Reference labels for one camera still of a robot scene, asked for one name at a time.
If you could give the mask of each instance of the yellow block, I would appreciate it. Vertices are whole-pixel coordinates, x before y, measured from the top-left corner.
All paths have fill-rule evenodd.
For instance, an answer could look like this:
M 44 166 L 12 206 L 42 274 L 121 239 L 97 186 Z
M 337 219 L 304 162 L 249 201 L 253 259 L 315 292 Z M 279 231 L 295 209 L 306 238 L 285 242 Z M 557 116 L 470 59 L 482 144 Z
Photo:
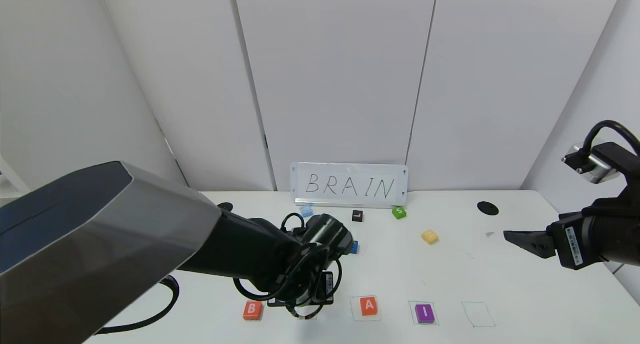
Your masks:
M 433 244 L 438 240 L 438 234 L 436 234 L 433 230 L 429 229 L 426 232 L 423 232 L 423 239 L 429 243 Z

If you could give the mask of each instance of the barcode label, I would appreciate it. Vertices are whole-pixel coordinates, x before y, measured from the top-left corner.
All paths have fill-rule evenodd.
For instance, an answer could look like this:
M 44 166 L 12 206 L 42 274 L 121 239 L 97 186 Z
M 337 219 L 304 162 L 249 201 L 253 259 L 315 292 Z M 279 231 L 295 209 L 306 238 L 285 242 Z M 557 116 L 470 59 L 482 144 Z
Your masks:
M 578 246 L 578 239 L 575 237 L 574 227 L 568 227 L 565 229 L 567 239 L 569 240 L 569 247 L 571 248 L 571 254 L 573 255 L 573 262 L 576 266 L 583 263 L 583 255 L 580 253 L 580 246 Z
M 326 278 L 326 279 L 327 279 L 327 280 L 326 280 L 326 281 L 327 281 L 327 282 L 326 282 L 326 283 L 327 283 L 327 284 L 326 284 L 326 285 L 327 285 L 327 286 L 326 286 L 326 287 L 327 287 L 327 288 L 326 288 L 326 289 L 327 289 L 327 290 L 326 290 L 326 293 L 327 293 L 327 294 L 329 294 L 329 293 L 331 293 L 331 290 L 333 290 L 333 289 L 334 289 L 334 288 L 333 288 L 333 287 L 334 287 L 334 286 L 333 286 L 333 285 L 334 285 L 334 284 L 333 284 L 333 283 L 334 283 L 334 282 L 333 282 L 333 281 L 334 281 L 334 280 L 333 280 L 333 279 L 334 279 L 334 278 L 333 278 L 334 276 L 333 276 L 333 275 L 327 275 L 326 277 L 327 277 L 327 278 Z M 327 298 L 327 300 L 333 300 L 333 297 L 334 297 L 334 296 L 332 295 L 332 296 L 328 297 L 328 298 Z

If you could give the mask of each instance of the orange letter a block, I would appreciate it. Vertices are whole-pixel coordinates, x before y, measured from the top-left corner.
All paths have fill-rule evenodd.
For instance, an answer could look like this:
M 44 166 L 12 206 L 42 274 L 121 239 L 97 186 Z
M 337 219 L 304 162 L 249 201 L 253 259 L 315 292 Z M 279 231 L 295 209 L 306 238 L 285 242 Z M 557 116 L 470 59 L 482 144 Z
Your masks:
M 375 302 L 374 296 L 366 296 L 361 298 L 361 310 L 362 315 L 375 315 L 378 313 L 377 303 Z

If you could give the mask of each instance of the purple letter i block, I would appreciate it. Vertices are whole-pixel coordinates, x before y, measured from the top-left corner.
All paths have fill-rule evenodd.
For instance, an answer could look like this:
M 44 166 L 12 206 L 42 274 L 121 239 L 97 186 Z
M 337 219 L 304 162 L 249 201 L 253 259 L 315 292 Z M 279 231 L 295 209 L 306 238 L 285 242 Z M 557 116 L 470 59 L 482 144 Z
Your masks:
M 432 323 L 436 321 L 434 310 L 429 304 L 417 304 L 416 315 L 418 315 L 418 323 Z

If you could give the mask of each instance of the orange letter b block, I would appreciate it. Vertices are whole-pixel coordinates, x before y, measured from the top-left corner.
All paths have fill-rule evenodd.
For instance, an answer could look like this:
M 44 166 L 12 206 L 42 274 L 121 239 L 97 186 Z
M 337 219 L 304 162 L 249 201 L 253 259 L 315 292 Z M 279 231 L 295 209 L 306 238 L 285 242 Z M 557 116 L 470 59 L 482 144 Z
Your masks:
M 361 298 L 361 310 L 362 316 L 377 314 L 378 310 L 377 303 L 375 302 L 375 297 L 366 296 L 365 298 Z
M 247 301 L 242 317 L 245 320 L 260 320 L 262 316 L 262 301 Z

